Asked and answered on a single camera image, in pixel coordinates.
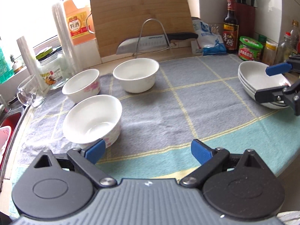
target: tablecloth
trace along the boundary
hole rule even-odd
[[[236,55],[205,56],[160,63],[156,83],[140,94],[122,90],[111,74],[100,78],[101,94],[117,97],[123,107],[119,139],[97,166],[118,181],[127,178],[182,178],[199,166],[191,155],[194,138],[231,153],[252,148],[275,174],[300,149],[300,118],[288,108],[272,110],[257,104],[243,90]],[[13,184],[44,149],[64,153],[76,144],[62,133],[73,103],[52,91],[22,138]],[[11,217],[17,217],[10,203]]]

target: sink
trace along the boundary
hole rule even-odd
[[[16,138],[17,132],[20,128],[20,125],[26,115],[26,112],[28,111],[29,107],[24,108],[23,106],[17,105],[14,107],[13,110],[9,111],[6,114],[2,114],[0,116],[0,127],[3,126],[10,126],[11,127],[11,138],[9,142],[7,143],[3,160],[1,162],[0,166],[0,192],[2,190],[2,183],[4,179],[4,174],[7,166],[7,162],[9,159],[9,155],[11,153],[14,140]]]

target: glass cup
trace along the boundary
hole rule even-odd
[[[44,103],[44,94],[35,75],[30,75],[18,86],[17,97],[24,106],[37,108]]]

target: window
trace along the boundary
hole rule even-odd
[[[23,35],[32,46],[57,35],[51,6],[58,1],[0,0],[0,38],[8,55],[21,55],[16,40]]]

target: cutting board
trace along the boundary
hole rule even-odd
[[[114,55],[124,40],[139,37],[147,19],[158,19],[167,33],[195,32],[188,0],[90,0],[101,57]],[[145,24],[142,36],[163,34],[158,22]]]

